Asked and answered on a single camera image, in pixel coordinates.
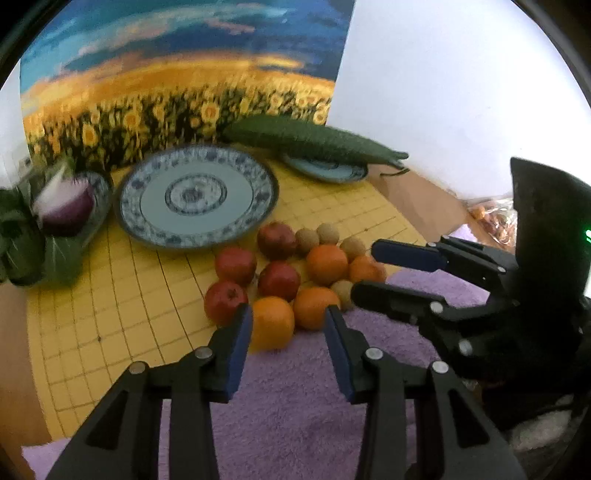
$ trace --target cucumber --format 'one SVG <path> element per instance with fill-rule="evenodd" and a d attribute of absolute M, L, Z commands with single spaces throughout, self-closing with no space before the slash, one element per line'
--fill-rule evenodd
<path fill-rule="evenodd" d="M 408 153 L 390 150 L 369 138 L 288 116 L 252 115 L 234 122 L 224 137 L 252 147 L 270 148 L 292 158 L 347 164 L 385 164 L 404 168 Z"/>

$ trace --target snack package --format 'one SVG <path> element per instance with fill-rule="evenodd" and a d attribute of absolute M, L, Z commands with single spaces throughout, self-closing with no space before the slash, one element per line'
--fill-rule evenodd
<path fill-rule="evenodd" d="M 513 198 L 480 202 L 468 207 L 468 211 L 496 242 L 515 251 L 517 211 L 513 209 Z"/>

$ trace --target cloud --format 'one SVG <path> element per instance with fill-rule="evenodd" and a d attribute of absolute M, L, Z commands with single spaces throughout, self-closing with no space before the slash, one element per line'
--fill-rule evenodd
<path fill-rule="evenodd" d="M 231 34 L 250 33 L 254 31 L 254 27 L 230 21 L 254 14 L 272 18 L 282 17 L 289 11 L 290 9 L 287 8 L 274 8 L 261 4 L 211 4 L 130 15 L 85 33 L 86 42 L 80 46 L 77 55 L 83 56 L 101 50 L 116 50 L 134 41 L 150 40 L 203 23 L 229 31 Z"/>

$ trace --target apple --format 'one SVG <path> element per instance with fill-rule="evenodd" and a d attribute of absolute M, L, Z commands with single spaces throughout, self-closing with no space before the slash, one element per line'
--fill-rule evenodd
<path fill-rule="evenodd" d="M 258 231 L 256 243 L 269 260 L 286 260 L 296 253 L 297 240 L 289 225 L 271 222 Z"/>
<path fill-rule="evenodd" d="M 226 247 L 216 256 L 216 273 L 220 280 L 231 280 L 243 287 L 255 276 L 256 257 L 240 247 Z"/>
<path fill-rule="evenodd" d="M 290 264 L 269 263 L 259 275 L 258 291 L 262 297 L 281 297 L 292 301 L 300 288 L 300 274 Z"/>
<path fill-rule="evenodd" d="M 220 280 L 207 289 L 205 315 L 218 327 L 225 327 L 232 322 L 241 303 L 248 303 L 244 288 L 233 281 Z"/>

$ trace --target blue and white plate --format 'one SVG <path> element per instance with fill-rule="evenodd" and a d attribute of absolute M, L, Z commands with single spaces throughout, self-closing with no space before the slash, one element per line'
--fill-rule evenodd
<path fill-rule="evenodd" d="M 367 165 L 348 165 L 345 163 L 305 160 L 282 156 L 290 167 L 318 180 L 330 183 L 351 183 L 363 180 L 368 175 Z"/>
<path fill-rule="evenodd" d="M 273 210 L 279 185 L 250 155 L 195 145 L 167 150 L 122 181 L 116 208 L 121 226 L 158 248 L 203 248 L 232 241 Z"/>
<path fill-rule="evenodd" d="M 88 179 L 93 189 L 93 201 L 95 204 L 84 227 L 76 235 L 76 238 L 82 243 L 82 247 L 86 247 L 103 223 L 105 223 L 105 219 L 109 214 L 113 196 L 113 183 L 107 174 L 101 174 L 91 170 L 76 174 L 76 178 Z"/>

